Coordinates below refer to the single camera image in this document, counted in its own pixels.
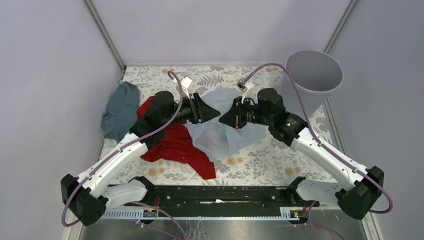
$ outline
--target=floral pattern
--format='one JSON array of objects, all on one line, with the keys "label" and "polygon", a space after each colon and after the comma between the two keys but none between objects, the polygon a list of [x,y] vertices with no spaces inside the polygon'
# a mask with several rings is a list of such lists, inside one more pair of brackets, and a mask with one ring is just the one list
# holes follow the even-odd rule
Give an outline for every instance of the floral pattern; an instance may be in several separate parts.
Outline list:
[{"label": "floral pattern", "polygon": [[[140,89],[140,104],[159,91],[170,91],[179,100],[177,86],[167,75],[173,71],[180,78],[193,79],[189,92],[201,96],[218,88],[237,89],[236,82],[244,79],[254,66],[129,66],[124,81],[137,85]],[[251,81],[255,84],[255,94],[263,88],[278,89],[283,72],[277,67],[267,67],[258,71]],[[330,125],[320,107],[311,116],[315,131],[331,143]],[[112,139],[105,139],[101,155],[104,156],[116,146]],[[135,176],[146,176],[156,185],[239,185],[239,186],[287,186],[297,176],[305,176],[315,181],[334,182],[335,180],[317,163],[303,153],[287,147],[275,140],[269,133],[253,145],[245,147],[233,156],[218,158],[215,162],[216,178],[203,180],[188,164],[160,159],[147,162],[136,158],[124,169],[112,184],[127,183]]]}]

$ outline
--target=gray bin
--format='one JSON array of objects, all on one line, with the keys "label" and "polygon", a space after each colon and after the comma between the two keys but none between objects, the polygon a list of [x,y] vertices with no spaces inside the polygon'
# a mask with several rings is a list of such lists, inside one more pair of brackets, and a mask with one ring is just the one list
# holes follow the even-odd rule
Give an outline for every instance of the gray bin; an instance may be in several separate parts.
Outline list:
[{"label": "gray bin", "polygon": [[[343,82],[343,70],[339,63],[319,51],[298,51],[287,58],[285,68],[297,85],[308,116]],[[305,119],[295,88],[286,74],[278,93],[282,96],[286,111]]]}]

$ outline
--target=teal cloth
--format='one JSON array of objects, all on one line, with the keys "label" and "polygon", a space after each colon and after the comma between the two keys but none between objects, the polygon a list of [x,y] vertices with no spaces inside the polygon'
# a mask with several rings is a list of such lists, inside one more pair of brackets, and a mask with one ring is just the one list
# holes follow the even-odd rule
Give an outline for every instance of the teal cloth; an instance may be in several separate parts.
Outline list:
[{"label": "teal cloth", "polygon": [[140,90],[127,81],[121,83],[110,96],[106,105],[106,114],[101,119],[103,135],[120,142],[137,121],[137,109],[140,106]]}]

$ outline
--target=shiny floor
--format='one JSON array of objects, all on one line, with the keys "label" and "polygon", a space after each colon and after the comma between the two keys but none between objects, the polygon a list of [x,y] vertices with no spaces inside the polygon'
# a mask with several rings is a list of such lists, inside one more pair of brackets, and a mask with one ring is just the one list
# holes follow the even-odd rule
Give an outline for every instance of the shiny floor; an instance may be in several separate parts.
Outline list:
[{"label": "shiny floor", "polygon": [[[361,221],[341,210],[312,210],[315,224],[331,227],[345,240],[366,240]],[[317,240],[310,226],[294,227],[287,221],[267,220],[190,220],[180,221],[189,240]],[[156,220],[152,226],[166,230],[178,237],[182,233],[170,220]],[[324,240],[340,238],[328,230],[317,228]],[[79,240],[172,240],[173,238],[149,228],[140,228],[135,220],[101,219],[82,229]]]}]

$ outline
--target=gray wall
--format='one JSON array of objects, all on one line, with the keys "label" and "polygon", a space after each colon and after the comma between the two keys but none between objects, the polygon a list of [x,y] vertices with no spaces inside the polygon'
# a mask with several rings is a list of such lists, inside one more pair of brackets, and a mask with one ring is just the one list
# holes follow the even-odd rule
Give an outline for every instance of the gray wall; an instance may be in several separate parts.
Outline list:
[{"label": "gray wall", "polygon": [[347,151],[384,170],[394,200],[378,216],[385,240],[424,235],[423,12],[422,0],[359,1],[332,52],[345,73],[331,100]]},{"label": "gray wall", "polygon": [[60,180],[95,161],[119,76],[81,0],[1,1],[0,239],[61,239]]},{"label": "gray wall", "polygon": [[322,51],[349,0],[93,0],[128,65],[258,64]]}]

